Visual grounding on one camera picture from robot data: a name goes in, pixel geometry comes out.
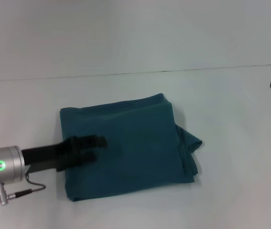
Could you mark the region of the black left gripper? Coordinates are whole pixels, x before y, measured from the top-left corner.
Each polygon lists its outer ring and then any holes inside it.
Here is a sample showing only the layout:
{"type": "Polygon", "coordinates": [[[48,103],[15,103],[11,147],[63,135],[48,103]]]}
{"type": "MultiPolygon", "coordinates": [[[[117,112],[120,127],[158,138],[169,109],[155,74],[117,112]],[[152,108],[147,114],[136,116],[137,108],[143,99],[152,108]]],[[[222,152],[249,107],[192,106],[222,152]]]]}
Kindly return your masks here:
{"type": "Polygon", "coordinates": [[[76,165],[96,161],[95,152],[80,153],[81,148],[106,148],[107,146],[104,136],[74,136],[59,144],[23,149],[22,155],[25,165],[29,166],[28,172],[40,172],[48,169],[56,169],[60,172],[76,165]]]}

